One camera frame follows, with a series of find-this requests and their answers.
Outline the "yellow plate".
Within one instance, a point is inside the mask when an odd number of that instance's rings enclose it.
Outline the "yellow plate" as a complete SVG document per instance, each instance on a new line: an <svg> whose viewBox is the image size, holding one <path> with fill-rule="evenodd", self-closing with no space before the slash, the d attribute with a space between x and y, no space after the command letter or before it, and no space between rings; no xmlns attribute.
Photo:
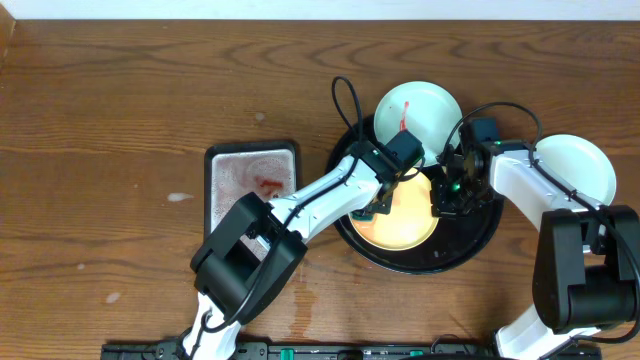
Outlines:
<svg viewBox="0 0 640 360"><path fill-rule="evenodd" d="M369 220L350 216L356 233L367 243L384 250L404 251L427 240L438 219L432 215L431 182L417 170L413 178L399 183L393 192L389 214L374 214Z"/></svg>

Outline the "mint plate with long stain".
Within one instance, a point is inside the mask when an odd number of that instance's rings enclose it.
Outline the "mint plate with long stain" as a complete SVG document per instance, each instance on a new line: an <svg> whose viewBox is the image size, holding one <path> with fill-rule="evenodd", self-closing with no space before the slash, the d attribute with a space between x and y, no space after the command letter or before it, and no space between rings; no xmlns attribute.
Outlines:
<svg viewBox="0 0 640 360"><path fill-rule="evenodd" d="M387 144L408 130L424 148L425 166L437 164L453 127L463 117L454 97L430 82L413 81L394 87L379 102L374 114L376 139Z"/></svg>

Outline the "green and yellow sponge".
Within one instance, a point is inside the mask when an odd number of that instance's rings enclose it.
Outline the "green and yellow sponge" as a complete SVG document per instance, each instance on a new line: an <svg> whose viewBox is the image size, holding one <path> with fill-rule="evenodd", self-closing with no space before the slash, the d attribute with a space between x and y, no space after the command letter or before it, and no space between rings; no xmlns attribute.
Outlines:
<svg viewBox="0 0 640 360"><path fill-rule="evenodd" d="M354 221L370 222L374 218L374 214L366 211L354 211L350 214Z"/></svg>

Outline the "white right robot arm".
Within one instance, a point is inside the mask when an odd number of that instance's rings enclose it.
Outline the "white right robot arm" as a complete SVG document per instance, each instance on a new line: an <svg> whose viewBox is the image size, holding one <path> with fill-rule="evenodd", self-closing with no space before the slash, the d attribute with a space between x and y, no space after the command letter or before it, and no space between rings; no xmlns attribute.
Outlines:
<svg viewBox="0 0 640 360"><path fill-rule="evenodd" d="M506 198L539 233L533 304L494 335L509 359L549 359L579 341L624 343L639 332L639 217L581 194L522 141L446 146L434 213L463 215Z"/></svg>

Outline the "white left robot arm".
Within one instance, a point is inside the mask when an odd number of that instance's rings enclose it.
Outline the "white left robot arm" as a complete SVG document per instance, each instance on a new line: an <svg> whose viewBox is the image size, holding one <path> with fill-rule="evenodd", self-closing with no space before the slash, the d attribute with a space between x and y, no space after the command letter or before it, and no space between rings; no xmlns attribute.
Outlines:
<svg viewBox="0 0 640 360"><path fill-rule="evenodd" d="M240 328L279 295L308 241L350 212L389 197L415 161L392 144L355 143L328 174L287 197L241 197L193 256L198 313L189 359L228 359Z"/></svg>

